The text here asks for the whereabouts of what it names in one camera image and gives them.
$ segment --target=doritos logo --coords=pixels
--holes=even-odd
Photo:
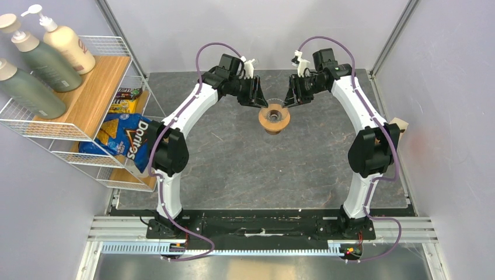
[[[142,136],[148,129],[148,123],[145,121],[139,121],[138,128],[136,130],[126,130],[127,138],[129,139],[129,151],[127,157],[134,160],[139,148],[144,144]]]

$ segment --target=green bottle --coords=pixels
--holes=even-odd
[[[12,96],[24,108],[50,120],[65,113],[65,103],[28,73],[0,58],[0,91]]]
[[[0,29],[4,33],[14,33],[12,42],[36,76],[56,92],[69,92],[81,85],[81,76],[62,54],[31,33],[19,31],[19,28],[16,15],[9,13],[0,16]]]

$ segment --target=white metal rack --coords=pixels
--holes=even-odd
[[[163,118],[165,116],[153,91],[149,88],[147,80],[139,74],[129,75],[130,72],[132,72],[130,66],[134,63],[134,60],[129,48],[121,37],[80,36],[80,38],[93,55],[129,57],[130,63],[127,65],[125,74],[113,94],[116,94],[118,88],[142,88],[143,92],[148,93],[146,96],[144,94],[141,96],[146,98],[142,108],[142,114],[151,119]],[[154,101],[157,103],[161,111],[160,115],[146,115],[146,107],[151,97],[153,97]],[[109,107],[110,104],[108,104],[105,112],[108,111]],[[84,133],[83,130],[73,123],[37,121],[34,120],[34,117],[35,115],[33,113],[22,107],[13,99],[10,99],[0,111],[1,124],[14,130],[18,134],[31,139],[36,144],[50,151],[53,155],[73,165],[104,186],[137,191],[154,190],[155,186],[150,185],[149,180],[146,181],[143,178],[132,175],[126,176],[127,178],[125,180],[119,180],[118,177],[115,178],[115,176],[112,176],[112,173],[118,169],[126,169],[132,174],[129,166],[133,165],[133,163],[129,162],[124,156],[112,156],[104,149],[102,149],[104,155],[79,153],[77,148],[75,148],[77,147],[78,142],[93,142],[96,144],[96,136]],[[104,116],[101,117],[98,129],[101,127],[103,119]],[[85,168],[82,168],[83,166],[92,166],[97,168],[97,171],[85,171]]]

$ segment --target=pump nozzle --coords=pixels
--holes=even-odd
[[[40,25],[45,27],[45,29],[48,32],[52,32],[53,30],[57,29],[57,24],[53,21],[51,17],[44,16],[41,11],[43,10],[43,7],[39,4],[35,4],[29,7],[27,11],[23,12],[21,16],[27,16],[30,13],[38,14],[40,16]]]

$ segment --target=vertical metal post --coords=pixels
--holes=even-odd
[[[390,51],[392,47],[395,45],[395,42],[399,38],[400,34],[402,33],[402,30],[404,29],[407,21],[411,17],[412,13],[414,12],[415,8],[417,7],[417,4],[420,2],[420,0],[409,0],[407,3],[406,7],[404,8],[404,11],[402,12],[399,20],[397,21],[397,24],[395,24],[395,27],[393,28],[392,33],[390,34],[390,37],[388,38],[387,42],[385,43],[385,46],[378,56],[377,61],[375,62],[375,65],[373,65],[373,68],[370,70],[371,78],[374,79],[376,78],[378,72],[380,71],[380,68],[382,68],[385,59],[388,57],[390,54]]]
[[[110,26],[110,29],[112,30],[113,34],[115,36],[119,36],[122,38],[124,43],[127,45],[127,48],[129,49],[129,52],[131,54],[131,57],[134,60],[133,63],[133,68],[134,70],[141,76],[147,77],[139,60],[137,59],[133,49],[131,48],[131,45],[129,44],[129,41],[126,38],[126,35],[124,35],[124,32],[122,31],[122,28],[118,24],[117,19],[115,18],[115,15],[111,11],[110,5],[106,0],[95,0],[96,4],[98,5],[98,8],[100,8],[100,11],[102,12],[105,20],[107,21],[108,25]]]

